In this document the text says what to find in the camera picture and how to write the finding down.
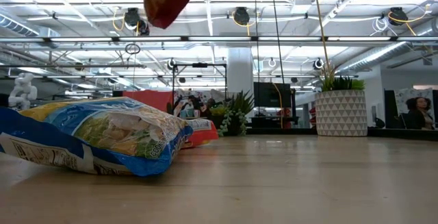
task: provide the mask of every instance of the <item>white geometric planter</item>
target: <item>white geometric planter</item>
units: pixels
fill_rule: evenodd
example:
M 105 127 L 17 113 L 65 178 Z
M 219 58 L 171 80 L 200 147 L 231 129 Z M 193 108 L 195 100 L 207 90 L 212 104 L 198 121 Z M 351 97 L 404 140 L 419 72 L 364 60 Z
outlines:
M 362 90 L 319 92 L 315 97 L 320 136 L 367 136 L 367 110 Z

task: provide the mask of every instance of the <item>ceiling light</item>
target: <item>ceiling light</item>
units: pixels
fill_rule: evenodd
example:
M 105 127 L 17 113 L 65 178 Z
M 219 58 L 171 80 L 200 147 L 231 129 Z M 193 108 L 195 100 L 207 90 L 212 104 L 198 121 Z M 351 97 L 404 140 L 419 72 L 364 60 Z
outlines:
M 249 36 L 190 36 L 189 41 L 249 41 Z
M 42 38 L 0 38 L 0 42 L 44 42 Z
M 331 36 L 328 38 L 329 41 L 386 41 L 390 40 L 390 36 L 342 36 L 342 37 L 334 37 Z
M 121 37 L 122 42 L 162 42 L 162 41 L 178 41 L 181 40 L 179 36 L 135 36 L 135 37 Z
M 311 89 L 313 89 L 313 88 L 315 88 L 315 87 L 313 87 L 313 86 L 290 86 L 290 88 L 311 88 Z
M 62 80 L 62 79 L 53 79 L 53 81 L 58 82 L 60 84 L 71 85 L 71 83 L 69 83 L 69 82 L 67 82 L 65 80 Z
M 111 42 L 111 38 L 50 38 L 52 42 Z
M 36 74 L 47 74 L 49 72 L 47 72 L 46 70 L 42 70 L 36 67 L 18 67 L 17 69 L 20 69 L 22 71 L 27 71 L 30 73 L 36 73 Z
M 319 36 L 261 36 L 259 37 L 260 41 L 319 41 L 321 37 Z
M 82 76 L 70 76 L 70 75 L 67 75 L 67 76 L 47 76 L 48 78 L 63 78 L 63 79 L 66 79 L 66 78 L 81 78 Z
M 87 88 L 87 89 L 96 88 L 96 86 L 94 86 L 92 84 L 78 84 L 77 86 L 81 87 L 81 88 Z
M 427 36 L 427 37 L 419 37 L 419 36 L 401 36 L 397 38 L 399 41 L 436 41 L 438 40 L 438 36 Z

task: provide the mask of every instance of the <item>woman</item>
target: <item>woman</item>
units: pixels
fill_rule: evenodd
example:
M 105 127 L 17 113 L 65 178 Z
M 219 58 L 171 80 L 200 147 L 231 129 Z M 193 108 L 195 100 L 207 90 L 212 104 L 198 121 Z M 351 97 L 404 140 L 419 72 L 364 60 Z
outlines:
M 407 129 L 434 129 L 432 117 L 427 113 L 430 110 L 430 103 L 429 99 L 423 97 L 411 98 L 406 101 L 409 109 Z

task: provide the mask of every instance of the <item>planter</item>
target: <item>planter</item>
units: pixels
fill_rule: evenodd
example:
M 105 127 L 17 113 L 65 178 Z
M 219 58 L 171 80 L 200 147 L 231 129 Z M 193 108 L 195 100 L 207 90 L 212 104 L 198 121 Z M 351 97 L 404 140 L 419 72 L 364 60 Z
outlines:
M 224 133 L 225 136 L 239 136 L 242 133 L 242 129 L 240 126 L 242 122 L 240 122 L 239 117 L 233 115 L 231 117 L 231 124 L 228 125 L 228 131 Z
M 334 90 L 315 96 L 316 129 L 320 136 L 367 136 L 365 93 Z
M 224 116 L 211 116 L 210 118 L 211 121 L 213 121 L 214 126 L 216 127 L 216 129 L 219 129 L 220 126 L 222 125 L 222 122 L 224 120 Z

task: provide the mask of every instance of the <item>exposed ceiling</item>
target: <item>exposed ceiling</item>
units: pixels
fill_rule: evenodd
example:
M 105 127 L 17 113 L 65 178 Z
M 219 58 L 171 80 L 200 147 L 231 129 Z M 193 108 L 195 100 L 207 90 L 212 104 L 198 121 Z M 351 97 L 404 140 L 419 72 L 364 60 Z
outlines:
M 206 3 L 206 0 L 190 0 L 185 9 L 180 13 L 178 19 L 169 28 L 160 29 L 152 27 L 151 36 L 320 36 L 317 19 L 318 10 L 315 0 L 275 1 L 276 11 L 274 11 L 272 0 L 257 0 L 257 5 L 255 0 L 209 0 L 209 5 Z M 392 7 L 401 7 L 409 18 L 424 16 L 422 19 L 410 23 L 415 28 L 437 15 L 437 1 L 320 0 L 322 16 L 332 12 L 333 9 L 338 9 L 334 19 L 324 26 L 324 33 L 326 36 L 393 36 L 394 34 L 403 34 L 408 31 L 406 26 L 377 24 L 378 18 L 382 14 L 388 14 L 389 9 Z M 209 29 L 209 21 L 207 20 L 209 10 L 207 8 L 209 6 L 212 29 Z M 231 18 L 236 7 L 246 7 L 252 19 L 258 14 L 259 22 L 257 26 L 249 28 L 237 26 Z M 26 21 L 31 27 L 48 27 L 62 37 L 116 36 L 117 34 L 120 36 L 132 36 L 135 34 L 134 31 L 126 27 L 118 31 L 113 25 L 114 22 L 117 27 L 121 27 L 122 21 L 120 18 L 127 8 L 139 8 L 140 15 L 145 16 L 142 0 L 0 0 L 0 14 L 5 12 L 16 16 L 17 19 Z M 0 37 L 19 36 L 19 34 L 0 27 Z M 233 44 L 216 44 L 211 47 L 211 45 L 207 44 L 193 45 L 188 42 L 167 42 L 164 45 L 169 50 L 162 50 L 161 43 L 144 43 L 142 45 L 142 52 L 136 57 L 132 57 L 130 64 L 143 64 L 147 68 L 136 69 L 135 74 L 169 74 L 166 65 L 171 58 L 178 63 L 211 63 L 213 61 L 212 49 L 214 50 L 214 61 L 221 63 L 227 60 L 227 49 L 229 47 L 236 47 Z M 51 59 L 57 59 L 56 64 L 83 62 L 84 64 L 121 65 L 128 63 L 127 54 L 120 57 L 120 54 L 125 52 L 124 44 L 120 44 L 119 47 L 116 45 L 108 47 L 104 44 L 93 46 L 92 44 L 74 45 L 72 43 L 64 43 L 60 44 L 60 47 L 57 49 L 40 48 L 37 44 L 23 45 L 15 43 L 8 44 L 8 46 L 16 50 L 28 52 L 45 62 L 49 62 L 49 51 L 52 51 Z M 87 51 L 77 49 L 82 46 L 83 48 L 90 48 Z M 97 51 L 93 50 L 92 47 L 107 47 L 107 49 Z M 257 47 L 253 45 L 251 48 L 253 58 L 256 60 Z M 352 47 L 349 47 L 349 45 L 330 45 L 327 47 L 327 51 L 328 57 L 340 64 L 369 48 L 370 46 L 366 44 L 352 45 Z M 263 74 L 278 74 L 278 64 L 274 67 L 269 64 L 271 58 L 274 61 L 279 60 L 278 47 L 276 45 L 261 45 L 258 52 L 259 59 L 263 62 L 263 67 L 261 67 Z M 419 50 L 416 54 L 411 53 L 406 55 L 406 57 L 418 58 L 421 56 L 421 53 L 421 50 Z M 300 47 L 282 45 L 281 55 L 285 74 L 308 75 L 313 70 L 312 62 L 318 58 L 324 58 L 324 50 L 320 45 L 301 45 Z M 385 62 L 384 65 L 391 66 L 401 60 L 408 60 L 406 57 L 390 60 Z M 400 69 L 430 70 L 430 68 L 436 68 L 438 65 L 436 57 L 433 59 L 434 64 L 432 66 L 424 66 L 422 60 L 417 60 L 400 66 Z M 113 74 L 134 75 L 133 67 L 127 69 L 127 67 L 108 66 L 104 69 L 105 71 L 109 69 Z M 98 69 L 86 69 L 78 73 L 72 70 L 70 74 L 92 75 L 97 71 Z M 195 74 L 200 72 L 196 69 L 187 69 L 185 73 Z M 187 85 L 210 85 L 223 82 L 219 73 L 212 67 L 203 70 L 201 73 L 208 75 L 216 73 L 218 76 L 215 78 L 205 78 L 203 81 L 193 79 L 188 81 Z M 101 86 L 107 84 L 107 82 L 99 81 Z M 137 79 L 136 85 L 140 88 L 165 86 L 162 79 Z

